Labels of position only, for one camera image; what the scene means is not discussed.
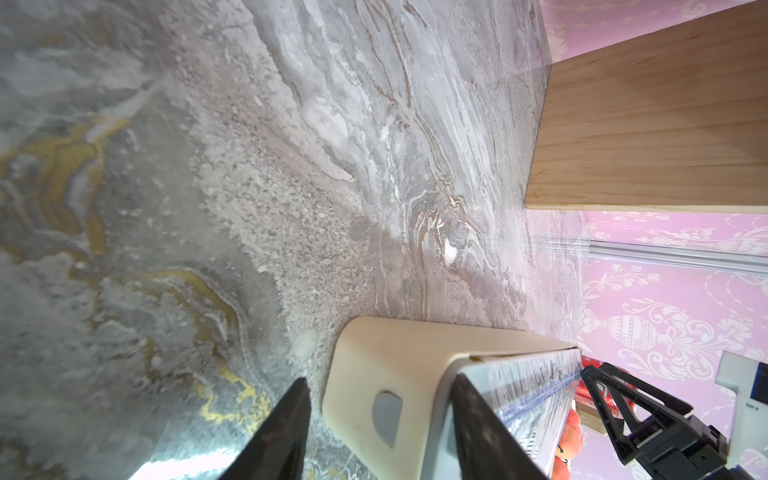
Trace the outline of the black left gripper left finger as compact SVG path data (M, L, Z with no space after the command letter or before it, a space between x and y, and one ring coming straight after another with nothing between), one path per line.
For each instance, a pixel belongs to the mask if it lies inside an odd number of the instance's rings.
M310 390L298 378L219 479L301 479L310 419Z

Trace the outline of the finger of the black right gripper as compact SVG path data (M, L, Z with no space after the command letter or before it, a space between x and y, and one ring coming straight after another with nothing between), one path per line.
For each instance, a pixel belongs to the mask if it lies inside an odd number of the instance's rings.
M641 455L642 446L670 429L687 422L693 407L649 383L609 363L588 366L581 371L590 393L594 396L600 419L623 465ZM611 393L622 419L614 418L596 386L602 384Z

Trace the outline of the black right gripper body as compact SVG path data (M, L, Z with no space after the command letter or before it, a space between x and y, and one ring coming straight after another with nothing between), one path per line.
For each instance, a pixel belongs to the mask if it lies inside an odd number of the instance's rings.
M727 440L694 416L652 415L625 436L623 464L639 466L652 479L749 479L727 465Z

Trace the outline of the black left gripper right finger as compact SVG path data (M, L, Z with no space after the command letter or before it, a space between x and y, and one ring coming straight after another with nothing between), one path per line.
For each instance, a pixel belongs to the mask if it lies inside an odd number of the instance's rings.
M463 479L546 479L466 375L456 376L449 399Z

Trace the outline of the cream plastic wrap dispenser box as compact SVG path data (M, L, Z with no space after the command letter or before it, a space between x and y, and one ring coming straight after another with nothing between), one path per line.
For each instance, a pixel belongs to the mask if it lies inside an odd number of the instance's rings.
M449 394L464 374L547 479L581 367L575 345L534 332L358 317L322 415L380 479L463 479Z

